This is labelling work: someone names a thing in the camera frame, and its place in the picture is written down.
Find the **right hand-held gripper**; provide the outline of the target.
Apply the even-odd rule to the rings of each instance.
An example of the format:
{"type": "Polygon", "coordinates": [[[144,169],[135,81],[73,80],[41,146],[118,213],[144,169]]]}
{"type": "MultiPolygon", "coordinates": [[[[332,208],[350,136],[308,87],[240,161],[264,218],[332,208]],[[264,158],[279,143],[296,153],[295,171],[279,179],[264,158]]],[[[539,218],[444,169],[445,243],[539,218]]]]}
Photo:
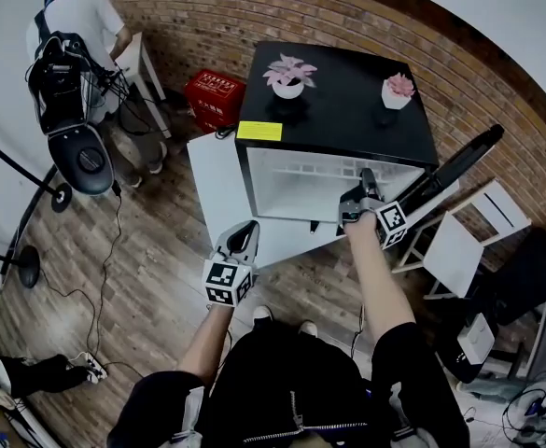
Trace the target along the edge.
{"type": "Polygon", "coordinates": [[[408,230],[408,223],[397,202],[385,203],[374,172],[363,168],[360,186],[348,190],[339,200],[336,235],[344,235],[344,227],[355,223],[366,213],[376,216],[376,233],[383,250],[400,242],[408,230]]]}

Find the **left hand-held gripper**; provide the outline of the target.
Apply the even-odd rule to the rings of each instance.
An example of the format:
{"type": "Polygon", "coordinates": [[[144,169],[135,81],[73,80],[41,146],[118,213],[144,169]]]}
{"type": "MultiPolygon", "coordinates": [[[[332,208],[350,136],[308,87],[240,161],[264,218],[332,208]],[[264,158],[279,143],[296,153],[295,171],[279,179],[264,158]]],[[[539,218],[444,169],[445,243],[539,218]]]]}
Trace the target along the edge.
{"type": "Polygon", "coordinates": [[[219,235],[203,266],[202,282],[210,302],[237,307],[255,285],[259,234],[259,223],[247,220],[219,235]]]}

